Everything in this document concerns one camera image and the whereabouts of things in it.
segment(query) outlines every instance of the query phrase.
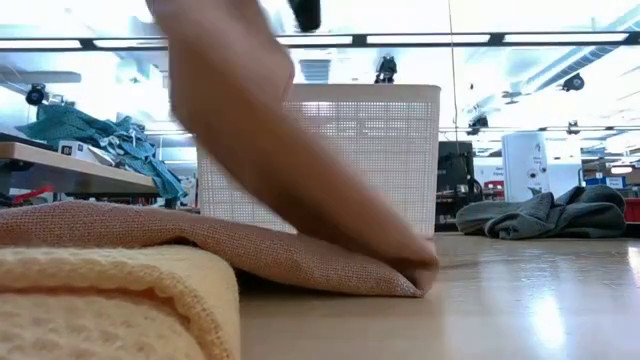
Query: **desk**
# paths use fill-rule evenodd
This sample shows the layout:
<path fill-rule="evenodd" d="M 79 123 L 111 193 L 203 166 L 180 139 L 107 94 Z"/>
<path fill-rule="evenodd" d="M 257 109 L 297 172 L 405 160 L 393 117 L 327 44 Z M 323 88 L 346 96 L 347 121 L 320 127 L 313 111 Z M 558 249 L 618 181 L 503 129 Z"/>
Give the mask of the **desk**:
<path fill-rule="evenodd" d="M 436 235 L 424 299 L 240 297 L 245 360 L 638 359 L 640 242 Z"/>
<path fill-rule="evenodd" d="M 0 143 L 0 163 L 6 164 L 0 169 L 0 192 L 5 194 L 9 188 L 36 189 L 45 185 L 53 185 L 60 193 L 157 194 L 148 176 L 20 143 Z"/>

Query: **folded towel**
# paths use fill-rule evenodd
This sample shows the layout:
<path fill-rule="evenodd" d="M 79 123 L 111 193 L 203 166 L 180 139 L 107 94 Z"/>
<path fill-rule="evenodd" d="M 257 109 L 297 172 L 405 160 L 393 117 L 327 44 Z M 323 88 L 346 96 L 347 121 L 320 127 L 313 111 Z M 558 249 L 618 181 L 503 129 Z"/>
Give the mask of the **folded towel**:
<path fill-rule="evenodd" d="M 624 233 L 624 206 L 608 186 L 574 187 L 557 199 L 543 193 L 524 202 L 471 204 L 458 211 L 456 223 L 465 234 L 508 240 L 613 238 Z"/>
<path fill-rule="evenodd" d="M 302 234 L 149 207 L 68 201 L 0 211 L 0 246 L 140 248 L 188 240 L 262 278 L 356 295 L 423 296 L 435 271 L 386 263 Z"/>
<path fill-rule="evenodd" d="M 0 249 L 2 359 L 240 359 L 238 311 L 197 248 Z"/>

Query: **box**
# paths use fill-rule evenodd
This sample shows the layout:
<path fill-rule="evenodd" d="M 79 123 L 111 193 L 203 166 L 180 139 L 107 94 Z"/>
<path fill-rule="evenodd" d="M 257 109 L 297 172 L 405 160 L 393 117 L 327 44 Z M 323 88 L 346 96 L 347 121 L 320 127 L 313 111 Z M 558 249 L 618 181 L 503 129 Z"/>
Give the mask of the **box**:
<path fill-rule="evenodd" d="M 74 157 L 76 159 L 92 162 L 100 165 L 114 166 L 111 157 L 104 151 L 89 146 L 80 141 L 63 140 L 58 145 L 58 152 L 62 155 Z"/>

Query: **white laundry basket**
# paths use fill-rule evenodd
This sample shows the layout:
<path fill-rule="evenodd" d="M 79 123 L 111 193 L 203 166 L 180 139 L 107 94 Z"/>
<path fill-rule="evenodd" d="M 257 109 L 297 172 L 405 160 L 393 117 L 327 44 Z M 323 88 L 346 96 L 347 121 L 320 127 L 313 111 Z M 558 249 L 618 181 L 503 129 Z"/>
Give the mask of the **white laundry basket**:
<path fill-rule="evenodd" d="M 440 88 L 418 85 L 295 85 L 284 108 L 360 169 L 416 232 L 433 235 Z M 198 151 L 203 215 L 293 231 Z"/>

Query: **teal cloth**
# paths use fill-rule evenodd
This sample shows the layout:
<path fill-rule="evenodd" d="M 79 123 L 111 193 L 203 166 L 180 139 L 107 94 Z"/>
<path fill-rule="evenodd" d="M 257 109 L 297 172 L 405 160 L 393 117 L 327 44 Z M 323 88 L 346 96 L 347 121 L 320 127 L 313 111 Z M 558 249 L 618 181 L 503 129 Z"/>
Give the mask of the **teal cloth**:
<path fill-rule="evenodd" d="M 37 121 L 16 129 L 56 148 L 62 140 L 75 140 L 105 150 L 133 171 L 152 177 L 160 196 L 175 199 L 185 195 L 178 177 L 155 158 L 155 145 L 147 141 L 144 127 L 130 117 L 105 121 L 69 106 L 40 105 Z"/>

